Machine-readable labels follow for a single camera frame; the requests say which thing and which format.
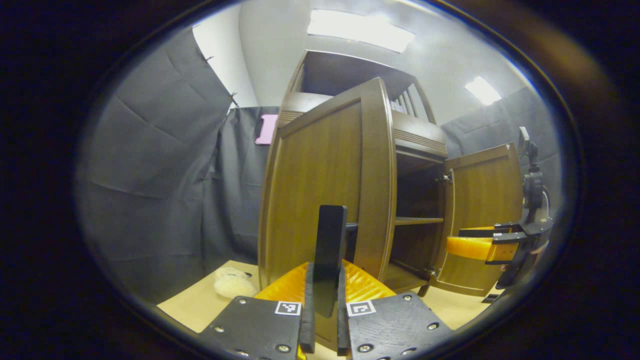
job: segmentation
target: plush toy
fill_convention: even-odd
[[[233,299],[236,296],[254,297],[258,289],[248,280],[249,275],[232,267],[213,272],[213,287],[220,295]]]

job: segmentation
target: ceiling light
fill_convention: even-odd
[[[381,17],[331,10],[312,10],[307,33],[366,42],[397,53],[403,52],[415,38],[415,34],[393,26]]]
[[[466,84],[465,88],[484,105],[491,105],[502,98],[482,76],[478,76],[469,84]]]

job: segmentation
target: open cabinet door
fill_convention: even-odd
[[[347,222],[358,223],[353,262],[382,278],[396,214],[391,125],[385,84],[376,78],[277,130],[260,210],[261,288],[314,260],[320,205],[347,206]],[[335,314],[316,316],[316,329],[335,348]]]
[[[431,286],[466,295],[486,296],[501,275],[501,265],[448,254],[447,236],[460,229],[517,222],[522,215],[522,177],[512,143],[444,162],[453,184],[445,183],[445,215]]]

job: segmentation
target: bolt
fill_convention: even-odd
[[[360,345],[360,347],[358,347],[359,352],[370,352],[372,349],[373,345],[370,344]]]

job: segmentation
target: wooden cabinet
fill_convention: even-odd
[[[347,221],[358,224],[348,260],[392,290],[422,287],[424,294],[428,285],[486,295],[500,265],[447,254],[446,241],[464,227],[520,218],[514,146],[448,160],[439,127],[415,111],[392,110],[391,103],[415,78],[375,63],[375,71],[345,73],[335,64],[355,58],[309,54],[290,84],[290,90],[304,92],[285,96],[269,150],[260,211],[260,287],[314,260],[318,211],[327,204],[347,206]],[[318,58],[334,72],[327,70],[322,78],[310,71],[311,65],[320,66]],[[299,113],[290,116],[291,109]],[[452,181],[443,180],[444,174]],[[317,316],[316,321],[321,342],[334,347],[335,319]]]

